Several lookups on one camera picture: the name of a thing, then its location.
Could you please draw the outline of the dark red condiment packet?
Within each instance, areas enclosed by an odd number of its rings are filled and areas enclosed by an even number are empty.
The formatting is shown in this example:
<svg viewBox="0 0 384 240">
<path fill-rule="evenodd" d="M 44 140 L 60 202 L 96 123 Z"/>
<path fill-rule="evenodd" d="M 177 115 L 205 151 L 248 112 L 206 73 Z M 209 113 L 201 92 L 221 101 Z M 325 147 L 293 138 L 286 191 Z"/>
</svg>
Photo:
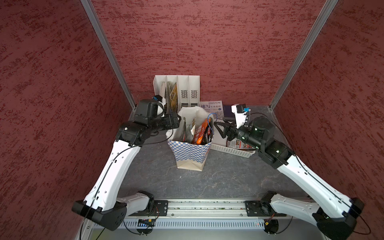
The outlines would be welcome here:
<svg viewBox="0 0 384 240">
<path fill-rule="evenodd" d="M 231 141 L 227 141 L 227 147 L 236 149 L 236 150 L 244 150 L 244 151 L 253 151 L 255 148 L 243 143 L 239 139 L 233 139 Z"/>
</svg>

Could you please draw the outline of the orange condiment packet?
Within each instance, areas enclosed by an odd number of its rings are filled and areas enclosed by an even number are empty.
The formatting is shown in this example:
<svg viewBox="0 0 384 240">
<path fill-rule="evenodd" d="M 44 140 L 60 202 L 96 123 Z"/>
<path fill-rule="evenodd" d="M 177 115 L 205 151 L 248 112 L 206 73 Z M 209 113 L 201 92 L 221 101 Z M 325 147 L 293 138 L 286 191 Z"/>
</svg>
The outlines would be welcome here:
<svg viewBox="0 0 384 240">
<path fill-rule="evenodd" d="M 194 136 L 194 144 L 205 145 L 208 144 L 211 137 L 210 120 L 205 119 L 201 126 L 197 129 Z"/>
</svg>

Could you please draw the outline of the blue checkered paper bag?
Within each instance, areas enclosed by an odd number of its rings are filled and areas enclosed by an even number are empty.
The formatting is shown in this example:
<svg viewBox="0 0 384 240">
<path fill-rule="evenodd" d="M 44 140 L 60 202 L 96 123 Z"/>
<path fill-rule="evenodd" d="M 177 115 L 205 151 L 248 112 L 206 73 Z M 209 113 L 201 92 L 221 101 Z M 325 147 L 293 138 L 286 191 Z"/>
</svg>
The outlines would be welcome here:
<svg viewBox="0 0 384 240">
<path fill-rule="evenodd" d="M 201 107 L 181 108 L 179 111 L 181 117 L 180 127 L 174 130 L 168 130 L 166 136 L 168 145 L 175 155 L 178 169 L 202 171 L 211 148 L 214 135 L 214 118 L 210 116 Z M 208 144 L 194 144 L 194 136 L 205 119 L 210 120 L 211 137 Z"/>
</svg>

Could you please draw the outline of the white perforated plastic basket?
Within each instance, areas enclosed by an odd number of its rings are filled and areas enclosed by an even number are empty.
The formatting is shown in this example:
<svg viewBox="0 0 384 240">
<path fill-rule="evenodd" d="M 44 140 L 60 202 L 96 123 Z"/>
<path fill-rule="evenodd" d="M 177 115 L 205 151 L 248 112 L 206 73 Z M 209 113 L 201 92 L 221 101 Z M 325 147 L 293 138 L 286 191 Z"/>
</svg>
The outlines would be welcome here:
<svg viewBox="0 0 384 240">
<path fill-rule="evenodd" d="M 238 157 L 249 158 L 253 154 L 256 153 L 255 149 L 252 147 L 248 147 L 246 144 L 241 142 L 238 139 L 233 139 L 228 141 L 228 137 L 223 137 L 221 132 L 224 133 L 224 127 L 218 125 L 216 127 L 216 123 L 224 123 L 222 120 L 215 121 L 214 126 L 214 137 L 211 143 L 211 149 L 231 155 L 235 155 Z"/>
</svg>

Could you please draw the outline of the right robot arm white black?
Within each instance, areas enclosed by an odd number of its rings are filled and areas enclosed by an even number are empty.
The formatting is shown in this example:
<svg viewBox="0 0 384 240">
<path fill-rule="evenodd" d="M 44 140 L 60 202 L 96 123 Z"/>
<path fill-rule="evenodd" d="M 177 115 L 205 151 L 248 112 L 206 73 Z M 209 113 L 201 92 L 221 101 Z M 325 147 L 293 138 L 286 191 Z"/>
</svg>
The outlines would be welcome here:
<svg viewBox="0 0 384 240">
<path fill-rule="evenodd" d="M 215 122 L 220 135 L 237 139 L 257 150 L 258 156 L 287 176 L 312 199 L 310 202 L 268 192 L 265 204 L 277 214 L 285 214 L 316 226 L 331 240 L 346 240 L 354 232 L 365 204 L 349 198 L 320 178 L 287 145 L 275 139 L 276 126 L 268 118 L 253 119 L 248 126 Z"/>
</svg>

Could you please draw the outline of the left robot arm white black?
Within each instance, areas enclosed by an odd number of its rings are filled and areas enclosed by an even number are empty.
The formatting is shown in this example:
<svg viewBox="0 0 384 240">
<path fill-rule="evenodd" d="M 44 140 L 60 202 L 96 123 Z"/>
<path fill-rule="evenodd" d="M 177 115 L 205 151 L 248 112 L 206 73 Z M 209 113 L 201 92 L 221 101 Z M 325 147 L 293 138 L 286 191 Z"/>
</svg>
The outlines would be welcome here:
<svg viewBox="0 0 384 240">
<path fill-rule="evenodd" d="M 181 119 L 178 114 L 172 113 L 123 123 L 94 187 L 84 200 L 74 202 L 72 211 L 111 231 L 121 225 L 125 216 L 138 212 L 151 214 L 155 205 L 152 194 L 141 191 L 118 198 L 118 192 L 131 163 L 146 144 L 145 141 L 154 136 L 155 132 L 177 129 Z"/>
</svg>

